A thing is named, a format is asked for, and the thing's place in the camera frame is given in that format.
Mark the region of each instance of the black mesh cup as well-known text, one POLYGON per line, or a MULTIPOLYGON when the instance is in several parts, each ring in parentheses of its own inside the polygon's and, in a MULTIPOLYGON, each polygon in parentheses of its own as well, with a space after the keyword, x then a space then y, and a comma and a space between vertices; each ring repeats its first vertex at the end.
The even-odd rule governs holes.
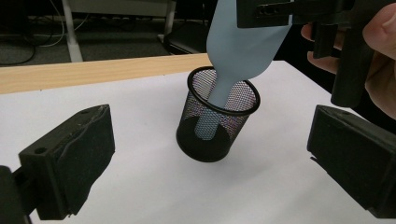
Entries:
POLYGON ((227 156, 248 117, 260 105, 259 93, 246 80, 235 83, 225 108, 210 104, 207 99, 216 79, 216 70, 208 66, 192 71, 187 81, 189 93, 177 128, 177 142, 198 161, 219 161, 227 156))

